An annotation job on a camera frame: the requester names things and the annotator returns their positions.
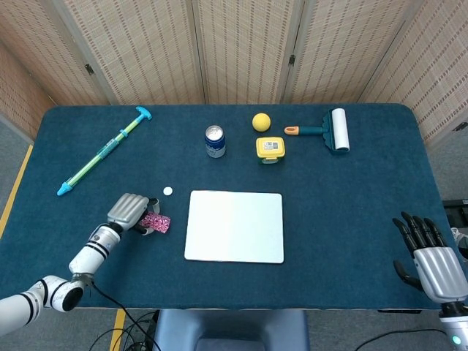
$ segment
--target woven panel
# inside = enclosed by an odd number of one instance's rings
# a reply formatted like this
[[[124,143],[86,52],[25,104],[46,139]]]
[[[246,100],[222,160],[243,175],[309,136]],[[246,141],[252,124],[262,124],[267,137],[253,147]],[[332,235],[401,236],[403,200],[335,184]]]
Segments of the woven panel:
[[[429,142],[468,108],[468,1],[425,1],[362,101],[400,102]]]
[[[58,104],[107,104],[37,0],[0,7],[0,39]]]
[[[183,0],[66,0],[121,104],[201,103]]]
[[[293,13],[288,0],[199,0],[208,102],[275,103]]]
[[[1,43],[0,62],[0,113],[34,139],[53,103]]]
[[[355,102],[411,1],[317,0],[298,55],[292,102]]]

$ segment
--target blue chair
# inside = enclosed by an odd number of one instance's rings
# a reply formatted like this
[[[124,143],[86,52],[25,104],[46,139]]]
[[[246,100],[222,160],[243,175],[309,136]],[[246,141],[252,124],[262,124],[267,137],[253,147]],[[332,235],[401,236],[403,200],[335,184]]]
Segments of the blue chair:
[[[292,309],[163,309],[155,340],[164,351],[310,351],[306,312]]]

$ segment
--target blue handle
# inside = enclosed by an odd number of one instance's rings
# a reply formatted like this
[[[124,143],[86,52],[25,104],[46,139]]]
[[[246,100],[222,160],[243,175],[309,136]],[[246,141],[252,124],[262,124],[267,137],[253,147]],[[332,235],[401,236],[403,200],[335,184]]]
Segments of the blue handle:
[[[299,127],[299,135],[321,135],[325,132],[322,127]]]

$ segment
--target robot finger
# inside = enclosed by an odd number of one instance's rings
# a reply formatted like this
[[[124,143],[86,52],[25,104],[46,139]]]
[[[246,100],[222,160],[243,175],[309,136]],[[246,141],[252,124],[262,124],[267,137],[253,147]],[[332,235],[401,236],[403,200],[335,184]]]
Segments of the robot finger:
[[[153,228],[150,228],[150,227],[145,227],[143,225],[141,225],[140,223],[137,223],[135,224],[132,229],[136,232],[139,232],[139,234],[145,236],[145,235],[148,235],[148,234],[151,234],[154,229]]]
[[[406,225],[404,225],[403,222],[399,221],[396,218],[392,219],[393,223],[395,226],[399,229],[401,235],[403,236],[404,243],[407,245],[408,251],[411,254],[412,258],[415,258],[413,252],[419,249],[418,245],[415,242],[415,239],[413,239],[410,230],[407,228]]]
[[[161,208],[159,207],[159,200],[156,199],[155,197],[149,199],[148,206],[152,206],[153,212],[154,212],[155,214],[159,214],[159,212],[161,211]]]
[[[416,224],[419,226],[419,229],[424,235],[424,238],[426,239],[428,246],[430,247],[437,246],[436,241],[434,240],[434,237],[432,236],[432,233],[427,227],[426,223],[424,223],[424,221],[418,216],[413,216],[412,218],[415,220]]]
[[[431,234],[436,241],[436,244],[441,247],[447,247],[447,243],[445,242],[444,237],[442,236],[441,232],[439,231],[439,228],[437,228],[435,223],[431,221],[429,218],[425,218],[424,222],[429,227]]]
[[[395,272],[398,274],[400,279],[405,283],[408,284],[419,291],[424,291],[423,285],[421,284],[421,280],[418,278],[415,278],[414,276],[410,276],[404,269],[403,264],[398,261],[394,260],[393,261],[393,267],[395,268]]]
[[[403,216],[404,220],[407,221],[409,230],[411,231],[412,237],[415,239],[418,248],[424,249],[427,247],[426,240],[424,239],[423,234],[419,230],[419,227],[416,225],[414,219],[406,212],[401,212],[401,216]]]

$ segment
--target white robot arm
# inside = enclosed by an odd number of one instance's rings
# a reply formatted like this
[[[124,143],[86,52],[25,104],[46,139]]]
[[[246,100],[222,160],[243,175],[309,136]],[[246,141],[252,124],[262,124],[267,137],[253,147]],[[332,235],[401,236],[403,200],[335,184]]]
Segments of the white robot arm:
[[[440,303],[440,321],[454,350],[468,350],[468,282],[455,252],[430,219],[422,220],[401,212],[407,226],[396,218],[397,226],[413,258],[419,279],[410,276],[399,261],[393,261],[396,273],[406,284]]]
[[[60,312],[74,309],[83,297],[86,282],[92,279],[120,242],[121,234],[135,226],[143,234],[151,232],[151,229],[137,224],[148,205],[159,206],[157,199],[150,200],[135,194],[122,195],[107,214],[107,223],[96,228],[70,262],[70,282],[57,276],[46,276],[27,291],[0,300],[0,336],[35,321],[44,308]]]

